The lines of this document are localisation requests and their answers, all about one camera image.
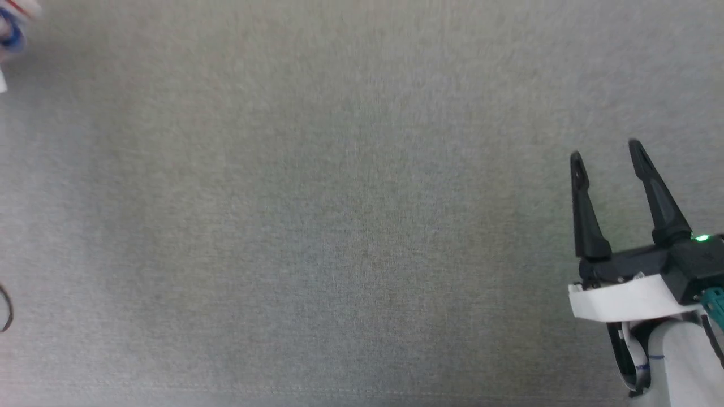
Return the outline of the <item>white garment blue red print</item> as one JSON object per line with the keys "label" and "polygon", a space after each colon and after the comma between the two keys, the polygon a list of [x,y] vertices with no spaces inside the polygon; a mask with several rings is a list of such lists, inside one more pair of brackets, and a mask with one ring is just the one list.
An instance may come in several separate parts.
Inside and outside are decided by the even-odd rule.
{"label": "white garment blue red print", "polygon": [[8,90],[3,62],[25,49],[26,28],[41,13],[39,0],[0,0],[0,94]]}

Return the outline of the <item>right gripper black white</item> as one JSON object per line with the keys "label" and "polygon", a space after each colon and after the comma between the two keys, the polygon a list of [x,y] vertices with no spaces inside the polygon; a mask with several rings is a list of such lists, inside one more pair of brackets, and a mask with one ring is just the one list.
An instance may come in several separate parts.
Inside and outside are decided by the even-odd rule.
{"label": "right gripper black white", "polygon": [[642,143],[630,139],[628,148],[647,196],[655,245],[612,251],[592,205],[583,158],[572,152],[572,226],[581,278],[568,287],[572,314],[623,323],[700,311],[705,289],[724,288],[724,235],[691,238],[690,224]]}

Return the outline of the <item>grey fabric surface cover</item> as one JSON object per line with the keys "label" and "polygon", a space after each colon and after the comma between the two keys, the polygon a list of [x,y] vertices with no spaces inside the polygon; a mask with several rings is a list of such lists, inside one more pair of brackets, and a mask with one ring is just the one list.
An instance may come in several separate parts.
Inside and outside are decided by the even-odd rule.
{"label": "grey fabric surface cover", "polygon": [[0,407],[627,407],[569,155],[724,232],[724,0],[44,0],[0,94]]}

